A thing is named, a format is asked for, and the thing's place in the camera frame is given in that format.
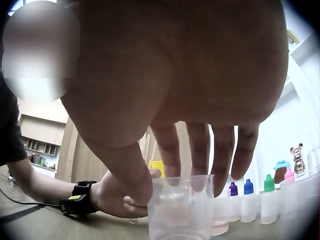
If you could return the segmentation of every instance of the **black wristband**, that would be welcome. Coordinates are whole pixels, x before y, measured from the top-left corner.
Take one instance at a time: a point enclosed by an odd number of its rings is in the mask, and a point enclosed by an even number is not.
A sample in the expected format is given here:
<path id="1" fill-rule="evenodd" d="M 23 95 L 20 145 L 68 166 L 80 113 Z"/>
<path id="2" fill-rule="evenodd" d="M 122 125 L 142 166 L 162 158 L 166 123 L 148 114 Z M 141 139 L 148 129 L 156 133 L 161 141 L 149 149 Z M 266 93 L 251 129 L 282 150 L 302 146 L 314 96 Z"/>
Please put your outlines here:
<path id="1" fill-rule="evenodd" d="M 63 214 L 86 215 L 96 212 L 90 200 L 90 188 L 95 181 L 78 182 L 72 196 L 65 200 L 60 200 L 60 210 Z"/>
<path id="2" fill-rule="evenodd" d="M 73 188 L 72 195 L 88 195 L 90 197 L 90 188 L 91 185 L 97 183 L 96 181 L 81 181 L 77 182 Z"/>

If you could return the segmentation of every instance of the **wrist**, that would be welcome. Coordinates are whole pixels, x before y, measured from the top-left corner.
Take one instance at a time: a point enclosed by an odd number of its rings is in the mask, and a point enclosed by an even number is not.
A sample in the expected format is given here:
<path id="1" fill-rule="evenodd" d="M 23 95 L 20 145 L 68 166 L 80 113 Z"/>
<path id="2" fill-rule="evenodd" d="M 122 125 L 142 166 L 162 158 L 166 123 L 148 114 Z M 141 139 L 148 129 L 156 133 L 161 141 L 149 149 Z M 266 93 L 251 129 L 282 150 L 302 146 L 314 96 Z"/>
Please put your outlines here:
<path id="1" fill-rule="evenodd" d="M 99 192 L 100 192 L 100 182 L 94 183 L 91 185 L 90 188 L 90 201 L 92 203 L 92 207 L 94 211 L 98 211 L 99 210 Z"/>

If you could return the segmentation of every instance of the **yellow cup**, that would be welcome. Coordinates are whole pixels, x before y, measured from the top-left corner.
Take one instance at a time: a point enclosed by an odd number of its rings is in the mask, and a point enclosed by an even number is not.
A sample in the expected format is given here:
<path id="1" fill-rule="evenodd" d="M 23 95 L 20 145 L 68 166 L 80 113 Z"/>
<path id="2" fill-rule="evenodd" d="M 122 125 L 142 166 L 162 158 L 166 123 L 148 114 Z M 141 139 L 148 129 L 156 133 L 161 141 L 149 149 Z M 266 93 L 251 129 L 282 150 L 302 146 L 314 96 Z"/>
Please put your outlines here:
<path id="1" fill-rule="evenodd" d="M 165 178 L 164 175 L 164 168 L 163 168 L 163 162 L 162 161 L 150 161 L 149 162 L 149 168 L 157 168 L 161 171 L 161 178 Z"/>

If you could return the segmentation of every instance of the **wooden table surface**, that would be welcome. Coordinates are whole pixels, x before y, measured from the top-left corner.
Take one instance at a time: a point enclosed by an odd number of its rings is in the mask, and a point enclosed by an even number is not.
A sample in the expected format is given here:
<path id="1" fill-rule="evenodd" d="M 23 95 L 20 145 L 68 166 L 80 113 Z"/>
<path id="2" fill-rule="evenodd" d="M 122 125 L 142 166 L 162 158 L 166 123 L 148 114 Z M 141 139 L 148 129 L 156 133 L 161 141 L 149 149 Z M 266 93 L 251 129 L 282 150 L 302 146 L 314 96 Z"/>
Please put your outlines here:
<path id="1" fill-rule="evenodd" d="M 0 179 L 0 187 L 15 200 L 18 198 L 19 201 L 33 201 L 19 188 L 9 186 L 3 179 Z M 34 207 L 34 205 L 13 203 L 1 193 L 0 204 L 2 204 L 0 210 L 3 215 Z M 278 237 L 276 223 L 261 225 L 259 218 L 251 223 L 233 222 L 230 223 L 227 233 L 212 239 L 276 240 Z M 38 209 L 5 223 L 4 227 L 11 230 L 11 234 L 16 239 L 24 240 L 149 240 L 148 218 L 140 218 L 137 224 L 131 224 L 128 219 L 116 218 L 102 212 L 89 214 L 84 218 L 75 218 L 64 216 L 58 209 L 51 207 Z"/>

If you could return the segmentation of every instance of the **pink container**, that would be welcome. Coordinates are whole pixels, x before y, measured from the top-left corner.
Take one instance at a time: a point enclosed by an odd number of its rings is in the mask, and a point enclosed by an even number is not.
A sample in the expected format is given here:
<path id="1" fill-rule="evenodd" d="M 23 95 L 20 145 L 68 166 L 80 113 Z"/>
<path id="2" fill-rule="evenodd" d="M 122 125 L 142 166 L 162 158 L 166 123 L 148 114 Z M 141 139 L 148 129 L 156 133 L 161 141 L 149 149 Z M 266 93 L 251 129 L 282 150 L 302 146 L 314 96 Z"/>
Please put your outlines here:
<path id="1" fill-rule="evenodd" d="M 285 179 L 291 178 L 294 176 L 294 172 L 291 171 L 290 167 L 287 167 L 287 172 L 284 175 Z M 287 182 L 294 182 L 294 178 L 289 179 Z"/>

